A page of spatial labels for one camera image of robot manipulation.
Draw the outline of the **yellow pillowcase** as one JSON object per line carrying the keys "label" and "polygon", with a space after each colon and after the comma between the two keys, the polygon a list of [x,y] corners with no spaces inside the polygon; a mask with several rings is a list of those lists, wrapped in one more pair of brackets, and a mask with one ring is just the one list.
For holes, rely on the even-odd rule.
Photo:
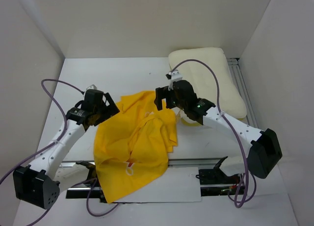
{"label": "yellow pillowcase", "polygon": [[157,110],[154,91],[122,96],[118,114],[98,125],[94,161],[108,203],[161,177],[178,144],[176,114]]}

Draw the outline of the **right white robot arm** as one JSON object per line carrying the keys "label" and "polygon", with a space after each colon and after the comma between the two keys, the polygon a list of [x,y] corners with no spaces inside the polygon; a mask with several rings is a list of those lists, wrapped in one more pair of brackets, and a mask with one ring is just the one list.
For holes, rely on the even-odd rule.
{"label": "right white robot arm", "polygon": [[246,171],[265,179],[282,158],[277,134],[273,130],[262,131],[220,111],[213,102],[197,97],[186,80],[176,81],[172,87],[156,88],[154,103],[158,110],[177,107],[191,120],[214,128],[241,144],[239,157],[226,155],[216,164],[214,177],[220,183]]}

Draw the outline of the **cream quilted pillow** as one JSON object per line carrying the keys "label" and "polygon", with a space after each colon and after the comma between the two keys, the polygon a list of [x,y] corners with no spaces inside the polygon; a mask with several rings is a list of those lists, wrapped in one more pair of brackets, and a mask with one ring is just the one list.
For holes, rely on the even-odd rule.
{"label": "cream quilted pillow", "polygon": [[[198,48],[177,50],[168,55],[170,68],[187,59],[197,59],[214,72],[219,84],[219,103],[224,112],[244,121],[247,115],[246,106],[237,87],[233,83],[227,58],[221,48]],[[205,66],[197,62],[186,62],[177,70],[188,81],[199,98],[217,104],[217,87],[215,79]]]}

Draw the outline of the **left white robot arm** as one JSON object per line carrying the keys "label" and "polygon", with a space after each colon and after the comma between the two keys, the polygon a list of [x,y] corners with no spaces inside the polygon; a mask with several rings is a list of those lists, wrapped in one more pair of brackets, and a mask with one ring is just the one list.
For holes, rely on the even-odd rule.
{"label": "left white robot arm", "polygon": [[109,93],[89,88],[84,99],[66,113],[66,120],[51,140],[52,147],[41,151],[27,166],[18,166],[13,172],[16,197],[48,210],[63,191],[77,182],[92,186],[97,174],[88,169],[90,164],[79,161],[70,168],[59,167],[74,144],[90,126],[97,126],[119,113]]}

